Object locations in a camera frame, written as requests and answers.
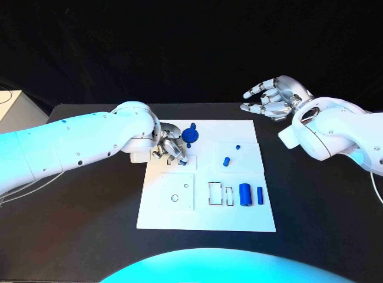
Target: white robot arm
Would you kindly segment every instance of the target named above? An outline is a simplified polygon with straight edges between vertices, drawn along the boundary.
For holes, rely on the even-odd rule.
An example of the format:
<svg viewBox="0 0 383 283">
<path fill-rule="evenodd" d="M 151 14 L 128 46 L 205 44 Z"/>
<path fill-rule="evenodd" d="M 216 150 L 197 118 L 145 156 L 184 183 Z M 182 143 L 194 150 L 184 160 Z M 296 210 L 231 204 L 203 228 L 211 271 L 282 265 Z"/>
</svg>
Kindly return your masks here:
<svg viewBox="0 0 383 283">
<path fill-rule="evenodd" d="M 180 135 L 180 129 L 159 123 L 149 107 L 133 101 L 122 103 L 112 113 L 86 114 L 1 134 L 0 195 L 25 183 L 108 158 L 119 150 L 129 153 L 131 162 L 146 162 L 149 151 L 158 145 L 161 154 L 187 163 L 177 142 Z"/>
<path fill-rule="evenodd" d="M 263 90 L 262 105 L 243 103 L 240 108 L 273 121 L 293 113 L 290 126 L 277 134 L 286 147 L 301 145 L 318 160 L 344 154 L 367 171 L 383 176 L 383 113 L 368 113 L 335 98 L 313 98 L 301 83 L 285 75 L 257 84 L 243 97 Z"/>
</svg>

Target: blue cylindrical block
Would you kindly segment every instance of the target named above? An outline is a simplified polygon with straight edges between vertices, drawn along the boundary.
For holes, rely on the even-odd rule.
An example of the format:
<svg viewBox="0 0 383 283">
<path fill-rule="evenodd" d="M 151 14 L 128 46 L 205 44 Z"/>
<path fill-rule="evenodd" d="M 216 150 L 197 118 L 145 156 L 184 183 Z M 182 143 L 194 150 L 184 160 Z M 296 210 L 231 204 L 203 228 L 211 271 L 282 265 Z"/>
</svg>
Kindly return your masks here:
<svg viewBox="0 0 383 283">
<path fill-rule="evenodd" d="M 240 196 L 240 205 L 252 206 L 252 193 L 250 193 L 250 185 L 240 184 L 239 185 L 239 196 Z"/>
<path fill-rule="evenodd" d="M 257 204 L 263 204 L 263 189 L 262 187 L 257 187 Z"/>
<path fill-rule="evenodd" d="M 223 166 L 224 166 L 224 167 L 227 167 L 229 162 L 230 162 L 230 158 L 229 158 L 229 157 L 226 157 L 226 158 L 224 158 L 224 161 L 223 161 Z"/>
</svg>

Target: white cable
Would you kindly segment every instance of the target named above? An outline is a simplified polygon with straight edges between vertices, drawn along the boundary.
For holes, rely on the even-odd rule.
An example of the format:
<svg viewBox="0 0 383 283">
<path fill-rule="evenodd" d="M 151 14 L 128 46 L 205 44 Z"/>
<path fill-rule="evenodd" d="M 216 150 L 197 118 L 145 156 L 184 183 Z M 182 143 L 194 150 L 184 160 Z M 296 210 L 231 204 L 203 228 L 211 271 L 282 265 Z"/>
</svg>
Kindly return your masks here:
<svg viewBox="0 0 383 283">
<path fill-rule="evenodd" d="M 11 196 L 14 193 L 17 193 L 18 191 L 24 190 L 28 186 L 31 186 L 37 181 L 33 181 L 31 183 L 28 183 L 25 186 L 21 186 L 17 190 L 14 190 L 11 193 L 4 194 L 0 196 L 0 199 Z"/>
<path fill-rule="evenodd" d="M 4 202 L 0 203 L 0 205 L 4 204 L 5 202 L 12 201 L 14 199 L 21 198 L 23 196 L 31 194 L 33 192 L 36 192 L 36 191 L 37 191 L 38 189 L 41 189 L 48 183 L 51 183 L 51 182 L 59 178 L 59 176 L 60 176 L 61 174 L 63 174 L 63 172 L 60 172 L 60 173 L 56 175 L 56 177 L 54 177 L 50 181 L 47 181 L 40 187 L 37 187 L 34 190 L 31 190 L 30 192 L 24 193 L 21 196 L 17 196 L 15 198 L 5 200 Z"/>
<path fill-rule="evenodd" d="M 371 184 L 373 184 L 373 186 L 374 186 L 374 189 L 375 189 L 375 181 L 374 181 L 374 175 L 371 174 Z M 375 189 L 375 195 L 377 195 L 377 197 L 380 198 L 380 202 L 381 202 L 381 204 L 383 204 L 383 200 L 381 200 L 381 197 L 380 197 L 380 193 L 377 192 L 377 189 Z"/>
</svg>

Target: robotic hand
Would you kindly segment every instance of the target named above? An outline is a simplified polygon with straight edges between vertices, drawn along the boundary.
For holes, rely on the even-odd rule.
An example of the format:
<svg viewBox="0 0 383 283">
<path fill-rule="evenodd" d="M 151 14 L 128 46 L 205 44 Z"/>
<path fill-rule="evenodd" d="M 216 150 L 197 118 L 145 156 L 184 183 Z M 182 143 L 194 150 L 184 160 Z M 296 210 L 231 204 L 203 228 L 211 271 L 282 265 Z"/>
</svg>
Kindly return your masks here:
<svg viewBox="0 0 383 283">
<path fill-rule="evenodd" d="M 40 127 L 0 134 L 0 195 L 25 183 L 84 166 L 119 150 L 131 162 L 149 161 L 156 146 L 161 157 L 182 164 L 180 129 L 161 123 L 149 107 L 122 103 L 110 113 L 97 112 L 67 118 Z"/>
<path fill-rule="evenodd" d="M 286 147 L 301 145 L 318 160 L 344 154 L 367 171 L 383 176 L 383 113 L 368 113 L 341 99 L 315 98 L 285 75 L 259 83 L 243 97 L 262 91 L 262 105 L 243 103 L 240 108 L 273 121 L 293 114 L 290 126 L 277 134 Z"/>
</svg>

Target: black table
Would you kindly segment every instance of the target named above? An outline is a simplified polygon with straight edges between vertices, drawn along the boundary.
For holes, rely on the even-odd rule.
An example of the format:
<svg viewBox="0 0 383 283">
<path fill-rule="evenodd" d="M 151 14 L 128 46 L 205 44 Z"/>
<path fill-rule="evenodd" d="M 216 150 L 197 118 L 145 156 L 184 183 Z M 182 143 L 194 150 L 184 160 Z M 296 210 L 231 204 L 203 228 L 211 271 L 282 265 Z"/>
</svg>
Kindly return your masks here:
<svg viewBox="0 0 383 283">
<path fill-rule="evenodd" d="M 254 121 L 276 233 L 136 229 L 145 163 L 120 152 L 1 206 L 0 279 L 97 281 L 161 253 L 230 248 L 383 282 L 383 205 L 368 172 L 341 155 L 319 162 L 301 147 L 288 150 L 277 132 L 289 121 L 273 123 L 239 104 L 149 106 L 159 119 Z M 48 121 L 112 108 L 61 104 Z M 383 196 L 378 176 L 375 183 Z"/>
</svg>

